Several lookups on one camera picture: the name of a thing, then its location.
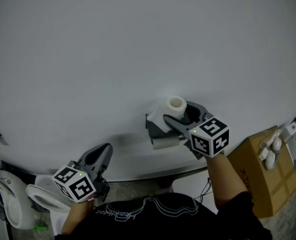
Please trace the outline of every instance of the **floor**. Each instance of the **floor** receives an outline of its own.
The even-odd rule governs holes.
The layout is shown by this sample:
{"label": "floor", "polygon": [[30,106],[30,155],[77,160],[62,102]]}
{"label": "floor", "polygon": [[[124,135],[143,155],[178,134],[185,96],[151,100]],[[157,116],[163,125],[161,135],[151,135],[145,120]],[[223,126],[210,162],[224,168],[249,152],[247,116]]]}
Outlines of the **floor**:
{"label": "floor", "polygon": [[[124,183],[110,183],[111,189],[106,202],[130,200],[136,197],[161,194],[172,191],[171,188],[160,189],[158,180],[145,180]],[[276,216],[261,219],[261,223],[271,231],[274,240],[296,240],[296,193]],[[42,222],[48,225],[47,231],[17,230],[12,228],[14,240],[52,240],[50,214],[43,213]]]}

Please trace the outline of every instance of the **brown cardboard box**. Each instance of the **brown cardboard box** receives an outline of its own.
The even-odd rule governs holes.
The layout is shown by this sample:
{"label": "brown cardboard box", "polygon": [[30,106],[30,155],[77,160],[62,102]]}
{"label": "brown cardboard box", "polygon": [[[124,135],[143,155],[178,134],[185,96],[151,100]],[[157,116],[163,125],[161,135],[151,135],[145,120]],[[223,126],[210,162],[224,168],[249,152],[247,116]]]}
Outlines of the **brown cardboard box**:
{"label": "brown cardboard box", "polygon": [[266,170],[258,158],[260,142],[275,130],[276,126],[248,137],[228,156],[252,195],[253,213],[258,218],[274,216],[296,190],[296,173],[284,142],[273,170]]}

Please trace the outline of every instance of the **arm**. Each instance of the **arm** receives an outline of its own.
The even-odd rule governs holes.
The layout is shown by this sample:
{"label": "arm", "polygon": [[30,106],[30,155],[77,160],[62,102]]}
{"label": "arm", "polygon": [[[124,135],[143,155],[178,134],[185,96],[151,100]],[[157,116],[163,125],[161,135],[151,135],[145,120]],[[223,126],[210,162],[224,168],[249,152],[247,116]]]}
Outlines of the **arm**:
{"label": "arm", "polygon": [[236,195],[247,191],[228,158],[223,154],[220,153],[213,158],[205,156],[205,158],[207,160],[214,201],[218,209]]}
{"label": "arm", "polygon": [[83,203],[73,203],[69,215],[62,227],[62,235],[70,235],[74,228],[93,209],[93,200]]}

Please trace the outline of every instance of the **white toilet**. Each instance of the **white toilet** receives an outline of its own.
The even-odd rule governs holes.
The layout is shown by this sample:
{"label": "white toilet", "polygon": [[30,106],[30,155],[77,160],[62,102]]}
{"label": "white toilet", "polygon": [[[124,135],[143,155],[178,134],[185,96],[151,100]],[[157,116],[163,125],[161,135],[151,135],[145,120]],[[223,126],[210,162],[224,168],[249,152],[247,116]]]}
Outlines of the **white toilet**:
{"label": "white toilet", "polygon": [[35,184],[28,185],[26,192],[33,201],[50,211],[54,235],[61,234],[73,201],[60,192],[51,175],[38,175]]}
{"label": "white toilet", "polygon": [[33,229],[41,214],[32,208],[33,203],[25,192],[27,185],[14,174],[0,170],[0,193],[10,224],[21,230]]}

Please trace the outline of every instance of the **paper towel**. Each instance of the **paper towel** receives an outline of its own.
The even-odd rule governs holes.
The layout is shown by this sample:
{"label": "paper towel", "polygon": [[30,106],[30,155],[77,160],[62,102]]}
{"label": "paper towel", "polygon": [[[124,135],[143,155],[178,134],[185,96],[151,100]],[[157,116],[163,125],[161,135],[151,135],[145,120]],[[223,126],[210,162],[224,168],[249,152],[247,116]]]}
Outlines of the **paper towel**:
{"label": "paper towel", "polygon": [[147,116],[147,120],[155,123],[162,131],[167,133],[171,128],[164,122],[163,115],[169,115],[180,120],[183,117],[186,107],[187,102],[182,97],[170,96],[154,112]]}

